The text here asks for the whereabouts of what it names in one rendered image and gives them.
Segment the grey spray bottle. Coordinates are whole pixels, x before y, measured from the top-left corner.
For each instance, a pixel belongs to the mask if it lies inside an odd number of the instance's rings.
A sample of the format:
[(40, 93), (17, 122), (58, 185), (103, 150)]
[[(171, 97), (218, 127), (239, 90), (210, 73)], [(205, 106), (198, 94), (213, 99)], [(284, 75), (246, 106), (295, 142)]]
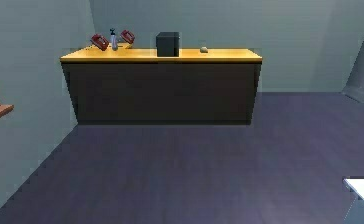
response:
[(115, 34), (115, 28), (110, 28), (110, 42), (113, 51), (118, 50), (117, 37)]

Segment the dark cabinet with yellow top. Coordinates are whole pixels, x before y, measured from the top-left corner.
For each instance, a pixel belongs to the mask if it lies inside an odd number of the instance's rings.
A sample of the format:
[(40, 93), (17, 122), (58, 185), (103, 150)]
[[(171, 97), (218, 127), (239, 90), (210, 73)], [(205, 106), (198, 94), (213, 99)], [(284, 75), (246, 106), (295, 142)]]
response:
[(86, 47), (60, 58), (80, 125), (248, 125), (263, 58), (249, 49)]

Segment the black box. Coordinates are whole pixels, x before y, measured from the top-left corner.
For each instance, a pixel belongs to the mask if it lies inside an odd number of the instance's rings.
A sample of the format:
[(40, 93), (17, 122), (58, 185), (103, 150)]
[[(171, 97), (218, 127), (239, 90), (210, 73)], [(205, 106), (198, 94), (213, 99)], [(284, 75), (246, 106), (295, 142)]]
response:
[(180, 35), (178, 32), (160, 32), (156, 36), (156, 47), (158, 57), (179, 56)]

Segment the white table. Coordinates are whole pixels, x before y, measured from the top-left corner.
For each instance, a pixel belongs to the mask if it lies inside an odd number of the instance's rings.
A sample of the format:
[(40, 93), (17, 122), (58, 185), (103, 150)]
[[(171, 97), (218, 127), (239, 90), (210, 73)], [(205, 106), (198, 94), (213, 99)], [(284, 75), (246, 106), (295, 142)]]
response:
[(345, 178), (343, 182), (349, 190), (354, 192), (360, 199), (364, 201), (364, 178)]

